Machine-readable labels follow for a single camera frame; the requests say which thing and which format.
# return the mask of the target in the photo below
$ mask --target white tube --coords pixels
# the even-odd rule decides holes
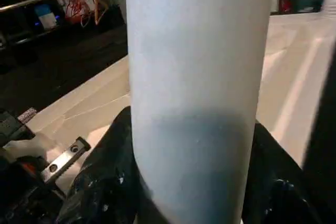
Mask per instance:
[[[127,0],[140,223],[239,223],[270,3]]]

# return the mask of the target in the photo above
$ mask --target metal bracket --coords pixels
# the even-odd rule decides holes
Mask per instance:
[[[57,157],[42,172],[41,177],[44,183],[51,184],[55,182],[84,152],[91,149],[91,146],[82,137],[67,148],[59,157]]]

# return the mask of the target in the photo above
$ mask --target screw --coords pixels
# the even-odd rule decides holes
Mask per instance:
[[[51,173],[54,173],[56,170],[57,170],[57,165],[55,165],[55,164],[53,164],[53,165],[51,165],[50,167],[49,167],[49,171],[51,172]]]
[[[76,152],[78,152],[78,146],[74,145],[70,148],[70,150],[71,150],[71,152],[76,153]]]

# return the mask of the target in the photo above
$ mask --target black plastic wrap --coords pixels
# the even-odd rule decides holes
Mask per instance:
[[[257,123],[243,206],[244,224],[336,223],[335,214],[323,199],[312,194],[306,182],[300,167]],[[139,191],[127,107],[84,162],[57,223],[132,224]]]
[[[57,223],[131,224],[138,205],[138,183],[127,107],[85,160]]]
[[[243,207],[244,224],[336,223],[334,213],[307,188],[302,170],[256,124]]]

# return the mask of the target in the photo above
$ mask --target dark floor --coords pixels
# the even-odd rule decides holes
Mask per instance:
[[[40,111],[126,54],[126,26],[104,33],[72,29],[1,51],[0,108],[14,115]]]

